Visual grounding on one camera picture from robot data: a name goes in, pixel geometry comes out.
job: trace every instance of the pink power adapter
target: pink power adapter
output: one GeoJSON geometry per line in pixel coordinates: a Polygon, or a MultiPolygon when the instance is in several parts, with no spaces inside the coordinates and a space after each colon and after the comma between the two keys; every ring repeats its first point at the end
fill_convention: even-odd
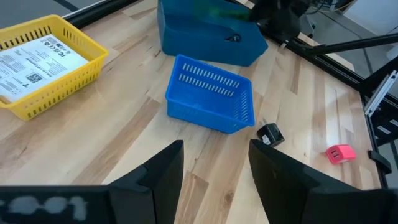
{"type": "Polygon", "coordinates": [[[332,164],[351,161],[356,157],[354,149],[347,144],[339,144],[328,148],[326,155],[332,164]]]}

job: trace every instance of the wood grain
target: wood grain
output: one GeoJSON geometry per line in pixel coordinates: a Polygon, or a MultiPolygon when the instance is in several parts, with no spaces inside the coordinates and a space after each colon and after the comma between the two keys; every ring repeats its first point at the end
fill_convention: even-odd
{"type": "Polygon", "coordinates": [[[183,139],[176,223],[267,223],[248,142],[277,123],[278,150],[355,187],[380,187],[359,93],[270,40],[250,67],[211,62],[252,80],[254,127],[224,134],[168,117],[175,57],[161,52],[156,4],[136,2],[83,29],[110,51],[96,82],[26,123],[0,110],[1,184],[107,184],[183,139]],[[330,164],[325,150],[344,143],[358,158],[330,164]]]}

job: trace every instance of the pink object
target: pink object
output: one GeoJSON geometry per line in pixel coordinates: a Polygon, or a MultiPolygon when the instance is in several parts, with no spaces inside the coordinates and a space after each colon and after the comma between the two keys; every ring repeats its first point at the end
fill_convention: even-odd
{"type": "Polygon", "coordinates": [[[328,148],[326,155],[332,164],[339,164],[355,159],[354,149],[347,144],[339,144],[328,148]]]}

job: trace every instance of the butcher block countertop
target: butcher block countertop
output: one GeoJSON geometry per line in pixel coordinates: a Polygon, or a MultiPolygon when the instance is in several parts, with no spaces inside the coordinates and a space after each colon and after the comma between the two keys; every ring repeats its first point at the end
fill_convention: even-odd
{"type": "Polygon", "coordinates": [[[255,127],[223,134],[168,117],[175,57],[161,51],[156,7],[140,1],[83,29],[110,52],[97,81],[28,122],[0,110],[0,184],[108,184],[183,139],[175,222],[267,223],[248,148],[276,123],[278,150],[359,189],[381,187],[359,93],[270,40],[250,67],[211,63],[252,80],[255,127]],[[332,165],[324,152],[335,144],[356,160],[332,165]]]}

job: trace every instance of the black metal frame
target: black metal frame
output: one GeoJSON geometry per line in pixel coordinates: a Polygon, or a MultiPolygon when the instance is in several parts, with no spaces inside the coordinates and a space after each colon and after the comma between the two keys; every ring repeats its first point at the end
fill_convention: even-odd
{"type": "MultiPolygon", "coordinates": [[[[78,11],[70,16],[67,16],[66,20],[71,22],[77,28],[81,29],[84,26],[87,26],[101,19],[104,16],[114,13],[115,11],[132,3],[135,3],[137,1],[140,0],[107,0],[93,7],[78,11]]],[[[229,1],[235,2],[236,4],[240,4],[235,0],[229,0],[229,1]]],[[[277,42],[278,44],[284,43],[284,41],[280,39],[278,36],[268,33],[262,27],[260,27],[260,30],[263,33],[263,35],[273,40],[274,42],[277,42]]],[[[342,50],[350,50],[352,48],[357,49],[361,47],[369,47],[370,45],[374,44],[376,45],[380,45],[383,43],[388,44],[391,42],[398,42],[398,34],[385,35],[373,39],[357,40],[351,43],[351,45],[349,44],[348,46],[347,43],[332,45],[332,47],[329,46],[329,48],[326,49],[325,46],[312,48],[312,46],[309,46],[307,43],[300,40],[299,38],[295,38],[294,40],[291,40],[287,44],[286,48],[296,53],[297,55],[303,57],[304,59],[308,60],[309,62],[313,63],[314,65],[326,71],[330,75],[336,77],[343,83],[351,86],[355,90],[358,90],[361,94],[363,104],[365,104],[366,100],[371,97],[372,92],[380,84],[383,78],[387,74],[391,73],[394,69],[398,70],[398,57],[389,62],[384,67],[380,68],[378,71],[374,72],[367,79],[364,79],[354,71],[346,68],[342,64],[328,57],[327,55],[322,55],[322,54],[330,52],[338,52],[342,50]]],[[[384,101],[382,102],[381,108],[385,108],[385,110],[390,110],[391,112],[389,113],[398,114],[398,99],[388,94],[385,97],[384,101]]],[[[373,150],[375,150],[376,152],[378,152],[377,146],[381,142],[375,140],[374,129],[373,129],[375,121],[373,120],[379,121],[381,117],[383,117],[383,115],[380,116],[375,115],[374,118],[371,120],[366,116],[366,123],[368,125],[372,147],[373,150]]],[[[383,173],[380,173],[380,171],[379,171],[379,177],[382,187],[387,187],[386,178],[383,173]]]]}

